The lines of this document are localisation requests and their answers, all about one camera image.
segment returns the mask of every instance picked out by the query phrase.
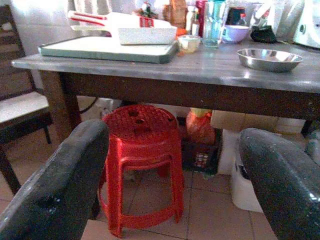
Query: white appliance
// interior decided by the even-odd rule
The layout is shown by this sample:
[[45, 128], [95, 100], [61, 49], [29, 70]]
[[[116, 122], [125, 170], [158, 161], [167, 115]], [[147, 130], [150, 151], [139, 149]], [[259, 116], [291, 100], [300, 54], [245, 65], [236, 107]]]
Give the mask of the white appliance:
[[320, 49], [320, 0], [304, 1], [304, 8], [293, 41]]

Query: table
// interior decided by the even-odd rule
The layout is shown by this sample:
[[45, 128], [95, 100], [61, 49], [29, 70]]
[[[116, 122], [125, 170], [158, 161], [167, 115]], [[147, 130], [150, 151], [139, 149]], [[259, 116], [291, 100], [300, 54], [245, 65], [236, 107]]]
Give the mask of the table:
[[[243, 48], [282, 50], [303, 57], [294, 70], [266, 72], [240, 65]], [[252, 41], [204, 48], [154, 64], [30, 55], [14, 67], [40, 70], [62, 142], [80, 123], [76, 95], [248, 114], [320, 119], [320, 50]]]

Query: red stripe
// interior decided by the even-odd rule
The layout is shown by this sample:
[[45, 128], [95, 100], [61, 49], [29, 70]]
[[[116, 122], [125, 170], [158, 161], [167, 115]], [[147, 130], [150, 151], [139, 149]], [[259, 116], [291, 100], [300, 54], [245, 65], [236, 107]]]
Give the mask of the red stripe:
[[85, 14], [85, 13], [78, 13], [78, 12], [75, 12], [74, 15], [93, 18], [93, 19], [107, 20], [106, 16], [92, 16], [92, 15], [88, 15], [88, 14]]
[[96, 25], [100, 25], [100, 26], [105, 26], [104, 24], [100, 23], [100, 22], [96, 22], [96, 21], [89, 21], [89, 20], [83, 20], [83, 19], [77, 19], [72, 17], [71, 18], [73, 21], [79, 21], [79, 22], [85, 22], [85, 23], [89, 23], [89, 24], [96, 24]]

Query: wooden table leg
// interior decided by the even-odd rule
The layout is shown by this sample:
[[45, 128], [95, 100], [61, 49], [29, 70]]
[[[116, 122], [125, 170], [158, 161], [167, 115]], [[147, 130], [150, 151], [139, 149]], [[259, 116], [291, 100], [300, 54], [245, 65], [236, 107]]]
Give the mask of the wooden table leg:
[[67, 94], [63, 79], [55, 71], [40, 71], [44, 94], [60, 143], [81, 123], [77, 96]]
[[10, 162], [6, 156], [5, 151], [0, 146], [0, 171], [4, 176], [5, 181], [8, 183], [13, 195], [15, 195], [20, 189], [21, 185], [18, 178], [11, 167]]

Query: red plastic stool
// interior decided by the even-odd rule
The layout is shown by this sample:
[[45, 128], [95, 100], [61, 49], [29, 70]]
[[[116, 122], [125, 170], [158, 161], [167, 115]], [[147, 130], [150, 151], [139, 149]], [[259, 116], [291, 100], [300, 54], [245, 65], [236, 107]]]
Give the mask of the red plastic stool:
[[[183, 214], [184, 177], [182, 172], [181, 140], [178, 123], [168, 111], [150, 105], [130, 105], [118, 108], [104, 119], [109, 127], [109, 152], [105, 171], [99, 184], [99, 198], [108, 218], [110, 232], [121, 237], [122, 227], [149, 228], [175, 215], [178, 222]], [[123, 172], [158, 168], [165, 175], [169, 165], [172, 204], [150, 214], [133, 216], [122, 213]], [[107, 180], [107, 204], [101, 189]]]

